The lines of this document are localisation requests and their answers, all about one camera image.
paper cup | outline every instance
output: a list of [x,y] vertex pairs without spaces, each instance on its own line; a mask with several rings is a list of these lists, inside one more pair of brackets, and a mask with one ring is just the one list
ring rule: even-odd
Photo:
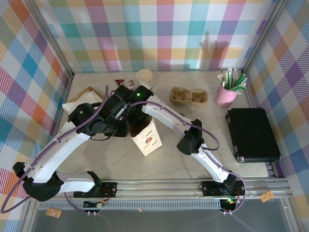
[[136,74],[137,84],[139,86],[145,86],[148,89],[152,87],[153,73],[148,69],[139,70]]

colorful checkered pattern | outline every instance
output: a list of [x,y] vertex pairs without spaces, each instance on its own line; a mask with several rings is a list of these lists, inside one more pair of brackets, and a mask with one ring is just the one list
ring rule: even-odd
[[249,46],[249,48],[248,48],[248,50],[246,52],[245,58],[243,59],[243,61],[241,63],[241,67],[242,68],[246,65],[249,57],[251,56],[251,54],[253,52],[253,49],[256,46],[256,43],[257,43],[258,39],[260,38],[260,36],[261,36],[261,34],[262,34],[266,24],[267,24],[267,21],[268,21],[270,15],[271,15],[271,13],[272,13],[272,11],[273,11],[277,1],[278,0],[272,0],[271,1],[271,4],[269,5],[269,7],[268,7],[268,9],[266,11],[266,14],[264,15],[264,18],[263,18],[263,20],[262,20],[258,30],[256,31],[256,33],[254,35],[254,38],[251,41],[251,44],[250,44],[250,46]]
[[273,128],[293,196],[309,228],[309,2],[291,0],[249,71],[251,91]]
[[[69,79],[21,0],[0,0],[0,205],[17,182],[17,161],[33,158],[55,132]],[[7,207],[26,197],[22,186]],[[0,214],[14,232],[22,206]]]
[[36,2],[76,72],[240,67],[271,4],[263,0]]

cardboard cup holder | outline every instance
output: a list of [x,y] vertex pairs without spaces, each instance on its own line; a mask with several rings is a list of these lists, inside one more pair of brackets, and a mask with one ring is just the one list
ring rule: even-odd
[[188,90],[182,87],[173,87],[169,94],[169,100],[176,105],[191,103],[194,106],[204,106],[207,104],[207,99],[207,92],[199,88]]

pink cup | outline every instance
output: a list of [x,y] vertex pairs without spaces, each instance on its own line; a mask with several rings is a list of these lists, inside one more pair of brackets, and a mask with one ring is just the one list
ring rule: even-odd
[[214,98],[214,103],[221,108],[228,108],[235,100],[237,94],[238,91],[237,92],[230,91],[223,88],[222,85],[220,85],[217,95]]

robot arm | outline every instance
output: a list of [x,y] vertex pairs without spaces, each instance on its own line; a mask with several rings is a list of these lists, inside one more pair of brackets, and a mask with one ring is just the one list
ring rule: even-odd
[[[50,143],[58,142],[57,138],[63,133],[89,119],[94,114],[96,106],[98,105],[88,103],[77,106],[75,111],[69,115],[68,122]],[[230,179],[231,175],[214,164],[216,162],[221,166],[211,152],[208,152],[207,155],[204,153],[203,150],[207,146],[202,139],[202,131],[192,127],[193,125],[201,127],[201,122],[198,119],[192,121],[164,106],[157,96],[143,86],[139,86],[135,91],[120,86],[115,94],[106,101],[95,118],[49,149],[35,167],[31,167],[33,160],[30,160],[26,163],[16,163],[13,169],[19,177],[29,167],[32,169],[24,178],[23,187],[28,195],[38,201],[46,201],[59,193],[70,191],[88,192],[95,197],[100,191],[101,181],[94,172],[64,174],[57,172],[56,169],[91,136],[104,133],[107,136],[126,137],[129,125],[140,123],[147,115],[153,116],[171,128],[177,135],[182,136],[177,148],[182,153],[197,159],[209,171],[214,181],[226,188],[226,181]]]

